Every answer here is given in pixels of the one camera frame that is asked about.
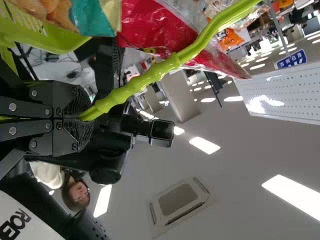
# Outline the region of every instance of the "white shirt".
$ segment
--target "white shirt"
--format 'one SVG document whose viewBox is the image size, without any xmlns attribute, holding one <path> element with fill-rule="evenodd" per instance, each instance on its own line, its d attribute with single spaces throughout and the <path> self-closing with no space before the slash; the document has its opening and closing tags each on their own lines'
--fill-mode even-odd
<svg viewBox="0 0 320 240">
<path fill-rule="evenodd" d="M 61 171 L 60 166 L 32 161 L 30 166 L 34 176 L 51 189 L 59 189 L 65 180 L 65 173 Z"/>
</svg>

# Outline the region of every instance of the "woman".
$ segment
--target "woman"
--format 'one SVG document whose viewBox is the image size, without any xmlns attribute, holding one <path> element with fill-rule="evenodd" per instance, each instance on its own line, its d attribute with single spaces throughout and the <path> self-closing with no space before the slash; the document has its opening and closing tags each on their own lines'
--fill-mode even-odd
<svg viewBox="0 0 320 240">
<path fill-rule="evenodd" d="M 61 189 L 65 205 L 73 212 L 79 212 L 90 203 L 90 191 L 82 175 L 74 171 L 62 171 L 60 166 L 31 161 L 34 176 L 49 188 Z"/>
</svg>

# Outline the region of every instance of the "white pegboard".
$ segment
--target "white pegboard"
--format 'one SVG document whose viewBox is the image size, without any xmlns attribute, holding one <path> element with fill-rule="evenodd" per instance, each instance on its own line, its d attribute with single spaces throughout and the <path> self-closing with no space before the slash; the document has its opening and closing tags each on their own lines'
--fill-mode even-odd
<svg viewBox="0 0 320 240">
<path fill-rule="evenodd" d="M 320 63 L 235 80 L 251 116 L 320 125 Z"/>
</svg>

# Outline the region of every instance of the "ceiling air conditioner vent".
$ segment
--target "ceiling air conditioner vent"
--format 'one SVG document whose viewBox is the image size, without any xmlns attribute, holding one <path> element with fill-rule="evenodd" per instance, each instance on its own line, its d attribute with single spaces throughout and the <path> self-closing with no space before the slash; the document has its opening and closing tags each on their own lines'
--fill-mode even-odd
<svg viewBox="0 0 320 240">
<path fill-rule="evenodd" d="M 189 177 L 157 194 L 149 202 L 153 238 L 207 208 L 213 202 L 211 198 L 196 177 Z"/>
</svg>

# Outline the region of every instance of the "bolt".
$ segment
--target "bolt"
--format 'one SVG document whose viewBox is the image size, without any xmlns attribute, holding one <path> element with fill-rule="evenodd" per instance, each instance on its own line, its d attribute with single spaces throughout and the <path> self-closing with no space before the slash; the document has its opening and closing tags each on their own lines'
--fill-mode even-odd
<svg viewBox="0 0 320 240">
<path fill-rule="evenodd" d="M 17 133 L 17 128 L 15 126 L 10 127 L 9 133 L 11 135 L 15 135 Z"/>
<path fill-rule="evenodd" d="M 77 149 L 77 144 L 76 143 L 72 143 L 72 150 L 76 150 Z"/>
<path fill-rule="evenodd" d="M 9 109 L 12 112 L 14 112 L 15 110 L 17 110 L 17 105 L 14 102 L 12 102 L 12 103 L 9 104 Z"/>
<path fill-rule="evenodd" d="M 58 121 L 57 123 L 56 123 L 56 129 L 58 129 L 58 130 L 60 130 L 60 129 L 62 129 L 62 123 L 60 122 L 60 121 Z"/>
<path fill-rule="evenodd" d="M 60 107 L 58 107 L 58 108 L 56 109 L 56 114 L 57 114 L 58 116 L 60 116 L 60 115 L 62 114 L 62 111 L 61 111 Z"/>
<path fill-rule="evenodd" d="M 36 97 L 38 92 L 37 92 L 37 90 L 32 90 L 31 94 L 32 94 L 32 96 Z"/>
<path fill-rule="evenodd" d="M 32 147 L 33 149 L 35 149 L 35 148 L 37 147 L 37 142 L 36 142 L 36 141 L 32 141 L 32 142 L 31 142 L 31 147 Z"/>
</svg>

